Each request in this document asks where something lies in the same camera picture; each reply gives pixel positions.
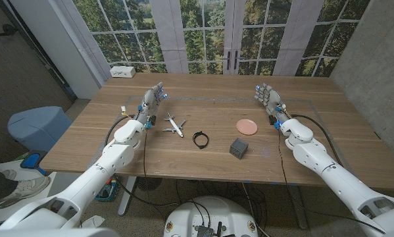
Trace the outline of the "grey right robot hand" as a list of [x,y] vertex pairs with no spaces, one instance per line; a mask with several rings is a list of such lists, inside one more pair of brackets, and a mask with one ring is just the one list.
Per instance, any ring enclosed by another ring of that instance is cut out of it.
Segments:
[[254,98],[263,104],[268,113],[269,123],[276,129],[279,129],[285,121],[291,119],[285,103],[272,86],[265,83],[262,86],[256,85]]

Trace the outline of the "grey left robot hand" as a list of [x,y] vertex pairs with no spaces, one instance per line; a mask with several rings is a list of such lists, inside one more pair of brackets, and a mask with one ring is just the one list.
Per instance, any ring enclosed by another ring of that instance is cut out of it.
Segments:
[[147,90],[139,106],[139,112],[135,119],[146,128],[155,125],[155,119],[152,117],[156,115],[161,101],[167,98],[167,94],[164,93],[162,87],[162,82],[159,82],[157,85]]

